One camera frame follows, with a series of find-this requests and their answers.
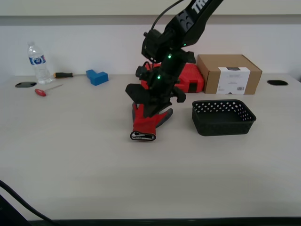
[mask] work glove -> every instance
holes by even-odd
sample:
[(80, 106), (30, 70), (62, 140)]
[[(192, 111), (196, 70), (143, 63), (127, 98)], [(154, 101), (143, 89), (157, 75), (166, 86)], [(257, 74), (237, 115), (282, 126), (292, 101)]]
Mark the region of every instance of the work glove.
[(132, 140), (148, 140), (156, 139), (156, 128), (166, 122), (174, 113), (173, 109), (168, 109), (162, 114), (156, 114), (153, 117), (144, 118), (144, 105), (137, 106), (133, 103), (133, 122), (134, 128), (131, 133)]

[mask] blue block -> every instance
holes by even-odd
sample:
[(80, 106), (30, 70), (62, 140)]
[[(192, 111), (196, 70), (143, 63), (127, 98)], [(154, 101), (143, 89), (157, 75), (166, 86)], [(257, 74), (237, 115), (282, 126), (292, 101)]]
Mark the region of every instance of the blue block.
[(88, 79), (90, 79), (90, 80), (91, 80), (91, 76), (95, 75), (95, 74), (96, 74), (96, 72), (94, 70), (86, 71), (86, 75), (87, 75)]
[(98, 86), (109, 80), (108, 74), (105, 72), (96, 73), (93, 70), (86, 71), (87, 77), (90, 79), (91, 84)]

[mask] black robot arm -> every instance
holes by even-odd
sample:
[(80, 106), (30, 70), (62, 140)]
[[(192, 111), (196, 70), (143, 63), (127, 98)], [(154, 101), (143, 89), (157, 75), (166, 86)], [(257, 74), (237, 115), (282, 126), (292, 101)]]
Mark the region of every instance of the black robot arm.
[(170, 106), (170, 98), (184, 102), (186, 95), (175, 87), (186, 63), (195, 63), (194, 54), (182, 47), (194, 45), (204, 32), (209, 17), (223, 0), (193, 0), (166, 26), (163, 33), (151, 29), (144, 33), (142, 54), (160, 67), (146, 70), (138, 67), (136, 76), (147, 82), (148, 90), (140, 84), (128, 84), (127, 94), (136, 104), (144, 104), (144, 116), (152, 117)]

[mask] black wire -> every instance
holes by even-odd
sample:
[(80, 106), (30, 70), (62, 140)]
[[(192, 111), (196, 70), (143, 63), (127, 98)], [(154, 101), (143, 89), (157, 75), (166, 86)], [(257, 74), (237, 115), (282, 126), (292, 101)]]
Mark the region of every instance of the black wire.
[(150, 64), (148, 61), (145, 61), (145, 62), (144, 62), (143, 67), (145, 67), (146, 65), (148, 65), (149, 70), (152, 69), (151, 64)]
[(48, 223), (55, 225), (55, 226), (62, 226), (50, 218), (46, 217), (45, 215), (41, 214), (37, 210), (35, 210), (31, 205), (29, 205), (24, 199), (21, 198), (11, 187), (5, 184), (3, 181), (0, 180), (0, 187), (2, 187), (5, 191), (7, 191), (14, 199), (16, 199), (19, 203), (21, 203), (26, 209), (28, 209), (31, 213), (35, 214), (39, 218), (47, 221)]
[(153, 30), (155, 28), (156, 23), (159, 21), (159, 19), (171, 8), (175, 7), (176, 5), (178, 5), (179, 3), (181, 3), (184, 0), (178, 0), (177, 2), (175, 2), (174, 4), (172, 4), (170, 7), (168, 7), (167, 9), (165, 9), (159, 16), (158, 18), (155, 20), (154, 24), (151, 27), (151, 30)]

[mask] perforated basket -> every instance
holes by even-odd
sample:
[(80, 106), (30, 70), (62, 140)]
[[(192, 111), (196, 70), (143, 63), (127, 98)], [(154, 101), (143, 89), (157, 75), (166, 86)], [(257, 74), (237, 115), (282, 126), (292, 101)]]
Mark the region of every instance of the perforated basket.
[(240, 100), (204, 100), (192, 103), (192, 119), (202, 136), (247, 134), (255, 115)]

